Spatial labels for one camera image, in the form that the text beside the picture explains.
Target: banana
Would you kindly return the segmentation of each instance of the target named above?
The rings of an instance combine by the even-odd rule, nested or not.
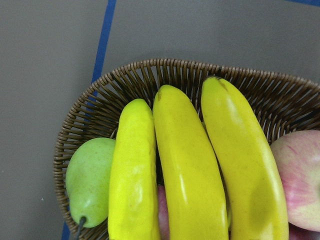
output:
[[[160,240],[156,182],[156,136],[143,99],[121,112],[109,184],[110,240]]]
[[[288,240],[280,175],[247,99],[227,80],[209,77],[201,110],[230,200],[231,240]]]
[[[210,140],[190,99],[163,85],[153,104],[170,240],[227,240],[226,198]]]

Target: red apple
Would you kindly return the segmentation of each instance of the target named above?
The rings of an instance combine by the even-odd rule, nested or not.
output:
[[[160,227],[161,240],[170,239],[168,206],[166,199],[166,190],[163,185],[158,185],[158,219]]]
[[[309,231],[289,224],[289,240],[320,240],[320,232]]]
[[[320,130],[288,133],[274,141],[271,150],[282,180],[289,222],[320,232]]]

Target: pear stem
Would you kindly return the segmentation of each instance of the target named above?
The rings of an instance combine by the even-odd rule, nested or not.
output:
[[[87,219],[85,216],[82,216],[80,218],[80,221],[79,221],[79,226],[78,226],[78,232],[76,233],[76,236],[75,236],[75,240],[79,240],[79,237],[80,237],[80,233],[81,233],[81,229],[83,228],[84,224],[86,223]]]

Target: blue stripe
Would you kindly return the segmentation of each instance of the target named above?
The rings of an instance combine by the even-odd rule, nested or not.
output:
[[[320,0],[288,0],[288,1],[320,7]]]
[[[108,39],[110,35],[110,30],[111,30],[111,24],[112,24],[112,20],[113,20],[115,8],[116,8],[116,2],[117,0],[109,0],[105,9],[91,83],[96,81],[102,75],[102,70],[104,67],[105,56],[107,51]],[[69,240],[69,238],[70,238],[70,230],[68,228],[68,225],[64,223],[61,240]]]

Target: wicker basket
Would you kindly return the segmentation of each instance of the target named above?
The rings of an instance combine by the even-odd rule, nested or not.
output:
[[[178,60],[149,59],[119,67],[100,77],[73,104],[58,134],[53,160],[55,193],[63,217],[75,234],[78,225],[68,210],[65,176],[75,150],[89,139],[114,138],[123,107],[142,98],[152,107],[159,87],[170,84],[185,92],[202,119],[201,87],[207,76],[233,83],[248,99],[271,144],[296,130],[320,130],[320,85],[296,76],[248,68]],[[158,182],[162,173],[157,159]],[[107,221],[82,229],[81,239],[108,239]]]

